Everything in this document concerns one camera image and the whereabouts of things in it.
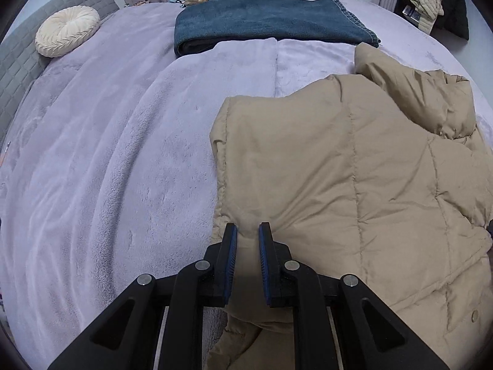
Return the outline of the beige puffer jacket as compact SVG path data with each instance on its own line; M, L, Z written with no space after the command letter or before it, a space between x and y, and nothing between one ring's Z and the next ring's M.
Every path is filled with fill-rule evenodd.
M227 325L208 369L291 369L292 317L263 296L258 227L319 274L352 273L452 369L492 338L492 152L470 82L365 43L352 74L227 98L210 131L213 239L236 224Z

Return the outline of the lavender plush bed blanket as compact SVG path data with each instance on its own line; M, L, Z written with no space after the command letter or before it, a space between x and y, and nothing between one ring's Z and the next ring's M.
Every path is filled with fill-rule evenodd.
M402 65L467 77L404 19L366 2L349 7ZM210 131L227 98L287 97L354 71L355 46L322 41L225 41L176 57L179 11L167 3L118 11L48 65L10 128L1 288L33 369L47 368L137 276L169 276L219 240ZM491 148L492 112L470 84Z

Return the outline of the folded blue denim jeans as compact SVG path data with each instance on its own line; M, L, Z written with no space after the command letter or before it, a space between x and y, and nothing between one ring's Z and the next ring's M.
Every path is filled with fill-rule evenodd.
M176 56L198 54L225 41L252 39L367 43L380 39L339 0L208 0L176 18Z

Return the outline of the round cream pleated pillow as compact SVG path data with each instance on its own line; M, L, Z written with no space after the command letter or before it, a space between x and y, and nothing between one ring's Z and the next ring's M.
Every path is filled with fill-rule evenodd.
M89 40L100 28L100 22L100 15L94 8L64 8L40 25L35 34L35 48L46 58L62 57Z

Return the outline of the grey quilted headboard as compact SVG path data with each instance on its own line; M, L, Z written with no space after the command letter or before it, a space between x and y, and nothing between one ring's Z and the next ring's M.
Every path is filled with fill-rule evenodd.
M117 12L115 0L50 0L18 25L1 43L1 138L32 83L43 73L50 59L40 55L34 44L41 24L52 14L64 8L88 6L102 19Z

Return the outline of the beige striped hanging garment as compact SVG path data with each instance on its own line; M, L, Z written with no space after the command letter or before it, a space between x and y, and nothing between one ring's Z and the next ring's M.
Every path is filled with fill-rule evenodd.
M425 34L430 34L439 16L444 16L443 0L409 0L409 18L418 29Z

